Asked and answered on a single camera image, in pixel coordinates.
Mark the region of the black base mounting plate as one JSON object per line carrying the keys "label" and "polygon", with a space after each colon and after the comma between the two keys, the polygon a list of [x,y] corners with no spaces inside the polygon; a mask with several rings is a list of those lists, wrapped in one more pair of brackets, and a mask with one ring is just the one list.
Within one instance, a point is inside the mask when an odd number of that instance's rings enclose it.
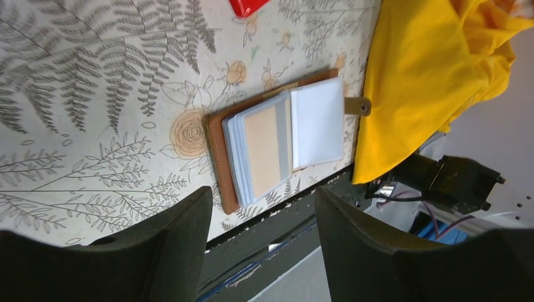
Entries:
{"label": "black base mounting plate", "polygon": [[207,243],[197,301],[248,301],[319,247],[314,194],[326,187],[355,204],[353,166],[319,181]]}

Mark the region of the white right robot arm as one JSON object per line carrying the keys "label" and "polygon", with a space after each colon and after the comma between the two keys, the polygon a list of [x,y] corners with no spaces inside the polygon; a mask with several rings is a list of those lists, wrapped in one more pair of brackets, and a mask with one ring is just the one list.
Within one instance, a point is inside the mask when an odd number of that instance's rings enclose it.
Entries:
{"label": "white right robot arm", "polygon": [[532,229],[533,195],[516,189],[503,175],[476,160],[443,155],[432,159],[416,150],[369,182],[363,199],[382,210],[390,204],[418,203],[409,231],[421,238],[454,244],[470,233],[493,228]]}

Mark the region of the brown leather card holder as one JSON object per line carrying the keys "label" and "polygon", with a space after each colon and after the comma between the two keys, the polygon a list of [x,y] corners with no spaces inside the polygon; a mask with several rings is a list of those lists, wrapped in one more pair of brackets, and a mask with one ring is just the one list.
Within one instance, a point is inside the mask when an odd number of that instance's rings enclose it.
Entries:
{"label": "brown leather card holder", "polygon": [[223,210],[236,212],[294,172],[343,156],[343,116],[367,117],[370,100],[347,97],[326,69],[214,113],[207,135]]}

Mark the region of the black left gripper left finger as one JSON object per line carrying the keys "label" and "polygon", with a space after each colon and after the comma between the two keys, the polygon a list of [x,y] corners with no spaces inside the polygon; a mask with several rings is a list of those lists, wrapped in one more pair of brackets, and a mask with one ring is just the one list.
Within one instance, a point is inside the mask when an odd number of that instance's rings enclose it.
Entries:
{"label": "black left gripper left finger", "polygon": [[58,247],[1,232],[2,301],[194,301],[212,217],[203,186],[93,243]]}

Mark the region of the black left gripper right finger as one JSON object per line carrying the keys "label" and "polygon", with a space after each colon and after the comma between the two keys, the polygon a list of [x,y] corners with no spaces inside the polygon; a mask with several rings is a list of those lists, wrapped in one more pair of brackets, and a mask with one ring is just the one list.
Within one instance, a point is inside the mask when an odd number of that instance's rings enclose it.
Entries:
{"label": "black left gripper right finger", "polygon": [[454,245],[400,231],[326,187],[315,215],[333,301],[532,301],[533,230]]}

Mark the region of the left red plastic bin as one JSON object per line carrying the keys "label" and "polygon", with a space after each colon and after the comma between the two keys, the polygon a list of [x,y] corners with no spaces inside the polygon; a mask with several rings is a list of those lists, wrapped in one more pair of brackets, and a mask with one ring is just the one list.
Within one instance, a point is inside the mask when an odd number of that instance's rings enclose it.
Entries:
{"label": "left red plastic bin", "polygon": [[248,18],[270,0],[229,0],[229,4],[238,18]]}

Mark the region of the yellow raincoat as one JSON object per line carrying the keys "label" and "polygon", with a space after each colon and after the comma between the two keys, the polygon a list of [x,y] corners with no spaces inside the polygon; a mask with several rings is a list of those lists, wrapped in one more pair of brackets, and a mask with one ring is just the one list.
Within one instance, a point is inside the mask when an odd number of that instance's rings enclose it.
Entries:
{"label": "yellow raincoat", "polygon": [[516,59],[511,39],[532,27],[532,1],[383,1],[353,183],[382,176],[472,105],[502,94]]}

